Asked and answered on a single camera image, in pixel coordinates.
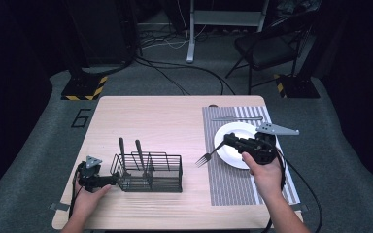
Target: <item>utensil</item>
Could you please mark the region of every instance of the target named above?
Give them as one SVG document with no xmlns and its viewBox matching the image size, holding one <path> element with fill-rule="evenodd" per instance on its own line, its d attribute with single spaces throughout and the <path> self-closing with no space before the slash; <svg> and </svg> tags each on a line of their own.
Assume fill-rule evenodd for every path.
<svg viewBox="0 0 373 233">
<path fill-rule="evenodd" d="M 263 120 L 263 117 L 262 116 L 254 116 L 254 117 L 224 116 L 224 117 L 217 117 L 217 118 L 211 119 L 211 121 L 233 121 L 233 120 Z"/>
<path fill-rule="evenodd" d="M 217 151 L 218 149 L 220 149 L 220 147 L 222 147 L 223 145 L 225 145 L 225 143 L 221 142 L 212 152 L 205 153 L 204 155 L 202 155 L 202 157 L 195 162 L 196 166 L 201 167 L 202 165 L 210 161 L 212 158 L 212 154 L 215 153 L 215 151 Z"/>
<path fill-rule="evenodd" d="M 144 158 L 142 156 L 141 143 L 139 142 L 138 139 L 135 140 L 135 145 L 136 145 L 136 149 L 139 154 L 139 159 L 141 160 L 142 170 L 144 171 L 143 176 L 145 177 L 147 175 L 147 170 L 145 169 L 145 165 L 144 165 Z"/>
<path fill-rule="evenodd" d="M 129 177 L 131 176 L 131 174 L 129 174 L 127 171 L 126 171 L 126 163 L 125 163 L 125 148 L 123 147 L 123 139 L 122 138 L 119 138 L 119 148 L 120 148 L 120 154 L 122 155 L 122 163 L 123 163 L 123 176 L 124 177 Z"/>
</svg>

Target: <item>black controller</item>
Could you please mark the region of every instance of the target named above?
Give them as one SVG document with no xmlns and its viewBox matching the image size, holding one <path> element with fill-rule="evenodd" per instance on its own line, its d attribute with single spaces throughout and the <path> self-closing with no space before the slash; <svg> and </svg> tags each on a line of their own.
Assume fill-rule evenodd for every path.
<svg viewBox="0 0 373 233">
<path fill-rule="evenodd" d="M 271 163 L 279 154 L 275 135 L 257 132 L 255 138 L 238 138 L 234 133 L 225 134 L 222 144 L 231 146 L 239 153 L 247 152 L 259 165 Z"/>
<path fill-rule="evenodd" d="M 84 186 L 85 190 L 89 192 L 92 192 L 94 188 L 103 187 L 107 184 L 115 185 L 117 183 L 118 176 L 112 175 L 109 177 L 100 177 L 100 168 L 101 165 L 99 164 L 87 168 L 86 162 L 82 162 L 77 168 L 77 172 L 80 174 L 78 184 L 80 186 Z"/>
</svg>

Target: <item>gray carpet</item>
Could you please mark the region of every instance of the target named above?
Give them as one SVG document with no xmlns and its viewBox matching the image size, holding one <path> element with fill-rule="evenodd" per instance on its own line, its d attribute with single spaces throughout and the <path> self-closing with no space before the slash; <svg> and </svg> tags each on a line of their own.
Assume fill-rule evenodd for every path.
<svg viewBox="0 0 373 233">
<path fill-rule="evenodd" d="M 232 46 L 234 37 L 198 42 L 193 65 L 224 76 L 238 59 Z M 156 46 L 143 52 L 150 60 L 186 64 L 187 46 L 177 50 Z M 256 73 L 254 79 L 266 81 L 273 74 L 289 70 L 290 64 L 286 64 Z M 191 69 L 163 72 L 191 95 L 220 94 L 220 82 L 208 73 Z M 246 94 L 246 76 L 247 69 L 239 70 L 226 81 L 236 94 L 242 95 Z M 91 117 L 97 105 L 97 101 L 60 100 L 68 80 L 68 72 L 51 77 L 51 100 L 0 182 L 0 232 L 54 232 L 51 228 L 54 212 L 48 206 L 59 201 L 88 126 L 71 128 L 71 124 L 80 109 L 91 109 L 85 112 Z M 373 176 L 344 138 L 320 80 L 313 78 L 313 83 L 320 99 L 282 99 L 274 83 L 253 89 L 253 95 L 265 99 L 274 123 L 300 131 L 299 136 L 281 136 L 279 140 L 288 160 L 321 202 L 322 232 L 373 232 Z M 182 92 L 155 69 L 134 62 L 108 77 L 101 93 L 105 95 L 182 95 Z M 302 203 L 310 209 L 303 213 L 305 224 L 315 230 L 319 223 L 317 205 L 303 182 L 294 173 L 292 176 Z"/>
</svg>

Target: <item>white plate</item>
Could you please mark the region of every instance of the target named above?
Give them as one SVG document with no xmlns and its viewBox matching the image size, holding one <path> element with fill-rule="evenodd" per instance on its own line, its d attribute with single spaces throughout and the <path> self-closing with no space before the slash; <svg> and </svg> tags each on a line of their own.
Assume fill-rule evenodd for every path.
<svg viewBox="0 0 373 233">
<path fill-rule="evenodd" d="M 215 134 L 215 148 L 223 141 L 223 136 L 230 133 L 234 133 L 235 136 L 238 138 L 254 138 L 256 127 L 243 122 L 233 122 L 224 125 Z M 242 155 L 238 153 L 238 150 L 233 147 L 224 145 L 219 150 L 217 150 L 217 154 L 224 162 L 231 165 L 232 167 L 249 169 L 247 164 L 242 161 Z"/>
</svg>

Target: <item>dark background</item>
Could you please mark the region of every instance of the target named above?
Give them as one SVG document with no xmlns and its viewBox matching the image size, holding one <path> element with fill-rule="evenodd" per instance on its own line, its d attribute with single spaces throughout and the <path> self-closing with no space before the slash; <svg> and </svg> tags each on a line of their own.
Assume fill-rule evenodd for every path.
<svg viewBox="0 0 373 233">
<path fill-rule="evenodd" d="M 328 50 L 334 54 L 319 78 L 346 138 L 373 173 L 373 2 L 323 0 L 320 22 L 303 69 L 315 70 Z M 51 97 L 49 78 L 68 69 L 62 48 L 88 66 L 63 1 L 0 0 L 0 179 Z"/>
</svg>

